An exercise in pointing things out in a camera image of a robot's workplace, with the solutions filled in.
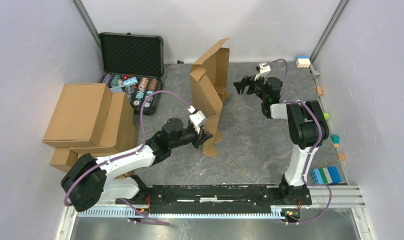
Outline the brown cardboard box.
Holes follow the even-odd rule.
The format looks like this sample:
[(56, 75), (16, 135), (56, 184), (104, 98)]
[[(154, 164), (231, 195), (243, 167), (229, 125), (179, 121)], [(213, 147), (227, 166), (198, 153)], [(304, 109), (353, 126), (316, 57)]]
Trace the brown cardboard box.
[(207, 121), (204, 130), (212, 134), (205, 141), (202, 153), (207, 157), (216, 157), (215, 144), (222, 140), (219, 120), (227, 92), (230, 49), (223, 47), (228, 38), (220, 39), (191, 66), (190, 83), (192, 105), (204, 113)]

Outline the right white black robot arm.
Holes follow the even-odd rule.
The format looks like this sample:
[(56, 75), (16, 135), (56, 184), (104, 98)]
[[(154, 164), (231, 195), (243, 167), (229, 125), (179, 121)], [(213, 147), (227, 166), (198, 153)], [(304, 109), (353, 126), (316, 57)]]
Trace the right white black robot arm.
[(309, 167), (330, 133), (319, 102), (280, 102), (283, 82), (277, 77), (244, 76), (233, 86), (239, 94), (255, 94), (260, 98), (261, 111), (266, 118), (287, 121), (293, 149), (289, 166), (279, 184), (278, 196), (285, 204), (306, 196)]

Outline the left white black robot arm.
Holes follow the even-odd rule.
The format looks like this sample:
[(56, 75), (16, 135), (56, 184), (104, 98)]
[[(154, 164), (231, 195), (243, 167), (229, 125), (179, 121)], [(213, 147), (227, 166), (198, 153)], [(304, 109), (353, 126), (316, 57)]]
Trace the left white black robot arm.
[(66, 206), (83, 212), (95, 204), (116, 199), (130, 199), (135, 204), (143, 203), (147, 190), (132, 177), (120, 175), (156, 165), (171, 156), (172, 149), (193, 145), (196, 149), (213, 134), (203, 126), (187, 126), (178, 118), (170, 118), (151, 138), (133, 149), (110, 156), (94, 157), (83, 154), (61, 180), (66, 193)]

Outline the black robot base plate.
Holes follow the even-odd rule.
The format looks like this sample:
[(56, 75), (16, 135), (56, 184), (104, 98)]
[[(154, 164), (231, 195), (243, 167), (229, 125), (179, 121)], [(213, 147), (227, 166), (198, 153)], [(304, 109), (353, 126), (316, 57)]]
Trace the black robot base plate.
[(152, 185), (126, 202), (151, 214), (267, 214), (272, 206), (310, 206), (311, 194), (279, 198), (279, 185)]

